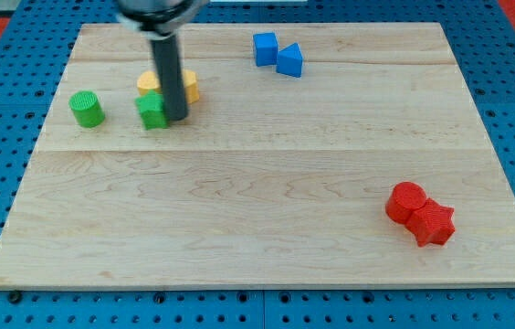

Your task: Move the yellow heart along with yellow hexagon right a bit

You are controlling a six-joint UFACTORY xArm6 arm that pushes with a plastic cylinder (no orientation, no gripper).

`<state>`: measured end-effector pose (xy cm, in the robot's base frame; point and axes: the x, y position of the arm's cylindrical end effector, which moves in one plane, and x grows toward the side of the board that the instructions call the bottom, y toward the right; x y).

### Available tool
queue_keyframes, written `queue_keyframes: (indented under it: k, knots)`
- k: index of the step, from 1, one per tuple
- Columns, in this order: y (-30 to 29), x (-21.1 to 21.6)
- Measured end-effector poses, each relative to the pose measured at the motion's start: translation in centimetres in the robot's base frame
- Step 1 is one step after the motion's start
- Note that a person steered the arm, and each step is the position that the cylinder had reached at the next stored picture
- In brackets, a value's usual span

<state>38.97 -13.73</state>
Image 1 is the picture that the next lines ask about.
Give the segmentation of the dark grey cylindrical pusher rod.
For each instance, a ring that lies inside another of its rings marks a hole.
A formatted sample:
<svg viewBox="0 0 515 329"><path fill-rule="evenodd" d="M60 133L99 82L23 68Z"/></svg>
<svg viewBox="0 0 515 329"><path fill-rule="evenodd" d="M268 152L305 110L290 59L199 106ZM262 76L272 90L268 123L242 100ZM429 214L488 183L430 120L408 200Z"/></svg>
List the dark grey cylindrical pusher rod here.
<svg viewBox="0 0 515 329"><path fill-rule="evenodd" d="M151 41L152 55L160 82L166 117L169 121L184 120L189 113L181 67L178 37L171 34Z"/></svg>

